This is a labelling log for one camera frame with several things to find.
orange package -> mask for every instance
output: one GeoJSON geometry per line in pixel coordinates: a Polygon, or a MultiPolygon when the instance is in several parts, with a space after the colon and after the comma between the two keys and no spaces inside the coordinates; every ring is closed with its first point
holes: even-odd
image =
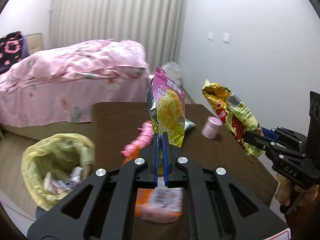
{"type": "MultiPolygon", "coordinates": [[[[136,148],[124,163],[138,158],[140,148],[136,148]]],[[[158,177],[155,189],[138,188],[134,215],[155,223],[175,222],[182,215],[182,188],[167,188],[164,178],[158,177]]]]}

pink bedding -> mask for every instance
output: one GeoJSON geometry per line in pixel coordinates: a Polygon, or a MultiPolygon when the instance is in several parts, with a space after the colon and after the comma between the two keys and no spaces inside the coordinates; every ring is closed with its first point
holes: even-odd
{"type": "Polygon", "coordinates": [[[135,41],[86,41],[36,52],[0,76],[0,122],[90,122],[98,102],[146,102],[148,64],[135,41]]]}

yellow trash bag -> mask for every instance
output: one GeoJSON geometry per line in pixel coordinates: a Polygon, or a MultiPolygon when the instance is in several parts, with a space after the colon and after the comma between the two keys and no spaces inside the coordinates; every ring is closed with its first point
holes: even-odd
{"type": "Polygon", "coordinates": [[[44,189],[43,180],[47,172],[57,180],[70,181],[72,170],[84,167],[82,180],[91,172],[94,163],[94,144],[77,133],[59,133],[28,147],[22,155],[21,174],[24,183],[36,204],[49,211],[68,192],[57,195],[44,189]]]}

bed sheet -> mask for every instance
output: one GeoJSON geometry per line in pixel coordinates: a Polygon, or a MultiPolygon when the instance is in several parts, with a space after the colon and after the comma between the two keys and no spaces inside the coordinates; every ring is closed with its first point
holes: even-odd
{"type": "Polygon", "coordinates": [[[0,91],[0,122],[13,127],[90,122],[98,102],[146,102],[150,79],[80,79],[0,91]]]}

white sticker with red border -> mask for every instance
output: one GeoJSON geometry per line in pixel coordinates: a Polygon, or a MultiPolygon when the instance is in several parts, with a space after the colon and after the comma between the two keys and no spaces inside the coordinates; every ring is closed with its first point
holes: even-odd
{"type": "Polygon", "coordinates": [[[276,234],[264,240],[289,240],[290,238],[291,238],[291,231],[290,231],[290,228],[287,228],[286,230],[280,232],[279,234],[276,234]]]}

